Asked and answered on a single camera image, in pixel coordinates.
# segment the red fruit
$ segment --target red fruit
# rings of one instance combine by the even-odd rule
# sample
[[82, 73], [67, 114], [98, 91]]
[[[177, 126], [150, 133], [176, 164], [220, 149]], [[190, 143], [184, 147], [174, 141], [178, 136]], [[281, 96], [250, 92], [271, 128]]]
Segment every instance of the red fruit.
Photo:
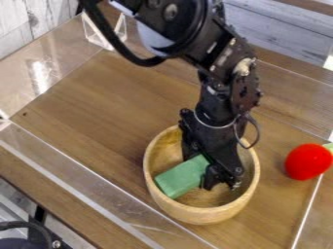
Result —
[[332, 154], [321, 145], [305, 144], [287, 158], [287, 173], [293, 179], [304, 181], [324, 173], [332, 162]]

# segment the wooden tabletop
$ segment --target wooden tabletop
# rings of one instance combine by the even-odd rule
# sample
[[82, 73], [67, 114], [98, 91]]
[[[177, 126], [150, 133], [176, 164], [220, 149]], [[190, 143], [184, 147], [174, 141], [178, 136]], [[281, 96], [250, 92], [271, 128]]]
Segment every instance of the wooden tabletop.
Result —
[[[263, 178], [254, 198], [241, 214], [218, 225], [182, 224], [218, 248], [292, 245], [316, 180], [289, 179], [284, 160], [300, 144], [324, 143], [321, 128], [333, 119], [332, 108], [325, 108], [333, 99], [329, 84], [267, 62], [260, 63], [260, 72], [268, 95], [254, 113], [263, 126], [263, 141], [256, 148]], [[148, 69], [130, 64], [117, 53], [102, 51], [20, 110], [12, 121], [161, 211], [146, 188], [143, 154], [156, 135], [177, 124], [178, 110], [196, 106], [196, 79], [196, 70], [180, 61]], [[249, 129], [246, 136], [253, 135]], [[41, 172], [28, 169], [8, 152], [2, 150], [0, 155], [2, 177], [94, 245], [148, 247]]]

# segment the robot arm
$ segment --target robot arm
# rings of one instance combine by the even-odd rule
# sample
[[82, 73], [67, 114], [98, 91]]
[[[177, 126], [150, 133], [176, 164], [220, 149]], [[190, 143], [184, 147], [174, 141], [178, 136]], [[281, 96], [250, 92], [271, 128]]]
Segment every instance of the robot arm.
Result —
[[[109, 39], [113, 29], [103, 16], [95, 15], [94, 4], [89, 0], [81, 3]], [[114, 0], [111, 4], [138, 20], [141, 39], [157, 55], [146, 60], [131, 55], [129, 59], [134, 63], [153, 66], [168, 58], [180, 57], [198, 68], [200, 102], [196, 110], [181, 111], [184, 157], [189, 160], [204, 154], [212, 163], [204, 181], [208, 190], [220, 182], [237, 188], [245, 173], [237, 145], [242, 145], [248, 122], [259, 127], [250, 111], [260, 105], [263, 92], [257, 57], [246, 40], [225, 23], [222, 2]], [[118, 41], [109, 40], [118, 49]]]

